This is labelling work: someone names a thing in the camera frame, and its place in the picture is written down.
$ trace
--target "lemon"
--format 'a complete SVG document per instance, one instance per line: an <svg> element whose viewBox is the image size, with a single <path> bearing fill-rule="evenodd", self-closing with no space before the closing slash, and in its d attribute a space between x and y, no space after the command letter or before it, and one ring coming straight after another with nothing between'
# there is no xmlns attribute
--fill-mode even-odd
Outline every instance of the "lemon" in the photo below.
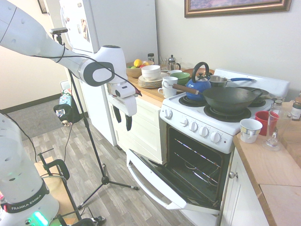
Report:
<svg viewBox="0 0 301 226"><path fill-rule="evenodd" d="M149 66L149 65L150 65L150 63L146 61L145 63L143 63L143 65L145 65L145 66Z"/></svg>
<svg viewBox="0 0 301 226"><path fill-rule="evenodd" d="M141 64L142 64L142 60L136 59L136 60L134 61L134 66L135 66L135 67L139 67Z"/></svg>

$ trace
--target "french press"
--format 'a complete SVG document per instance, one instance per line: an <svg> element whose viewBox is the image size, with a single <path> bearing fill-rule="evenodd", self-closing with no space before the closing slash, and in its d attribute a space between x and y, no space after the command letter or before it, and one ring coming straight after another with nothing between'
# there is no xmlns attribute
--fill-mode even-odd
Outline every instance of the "french press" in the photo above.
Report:
<svg viewBox="0 0 301 226"><path fill-rule="evenodd" d="M170 58L167 61L167 67L170 71L177 70L177 65L179 66L179 70L181 69L181 65L176 62L176 59L173 55L170 56Z"/></svg>

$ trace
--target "framed picture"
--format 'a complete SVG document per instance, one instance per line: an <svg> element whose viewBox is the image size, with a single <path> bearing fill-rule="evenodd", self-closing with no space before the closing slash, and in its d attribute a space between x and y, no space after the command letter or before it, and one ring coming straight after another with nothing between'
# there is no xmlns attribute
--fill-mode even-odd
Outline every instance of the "framed picture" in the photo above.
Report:
<svg viewBox="0 0 301 226"><path fill-rule="evenodd" d="M185 17L283 12L292 0L185 0Z"/></svg>
<svg viewBox="0 0 301 226"><path fill-rule="evenodd" d="M46 6L45 6L45 3L44 3L44 0L38 0L38 3L39 3L39 7L41 9L41 12L43 14L46 14L47 10L46 10Z"/></svg>

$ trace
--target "green light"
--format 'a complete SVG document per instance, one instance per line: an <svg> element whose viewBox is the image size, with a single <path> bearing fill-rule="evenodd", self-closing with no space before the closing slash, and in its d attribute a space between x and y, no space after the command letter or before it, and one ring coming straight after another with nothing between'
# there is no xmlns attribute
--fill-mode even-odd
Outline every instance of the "green light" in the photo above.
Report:
<svg viewBox="0 0 301 226"><path fill-rule="evenodd" d="M34 218L37 220L38 224L41 226L48 226L48 221L46 218L38 211L33 213Z"/></svg>

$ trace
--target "white refrigerator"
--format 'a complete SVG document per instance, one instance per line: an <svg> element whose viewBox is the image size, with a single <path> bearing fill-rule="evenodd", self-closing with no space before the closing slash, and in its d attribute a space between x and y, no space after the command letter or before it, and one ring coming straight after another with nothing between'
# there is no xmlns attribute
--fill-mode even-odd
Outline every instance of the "white refrigerator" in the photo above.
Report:
<svg viewBox="0 0 301 226"><path fill-rule="evenodd" d="M155 0L60 0L60 5L74 52L91 56L103 45L115 45L127 63L147 60L148 53L158 62ZM105 85L81 86L92 124L117 145Z"/></svg>

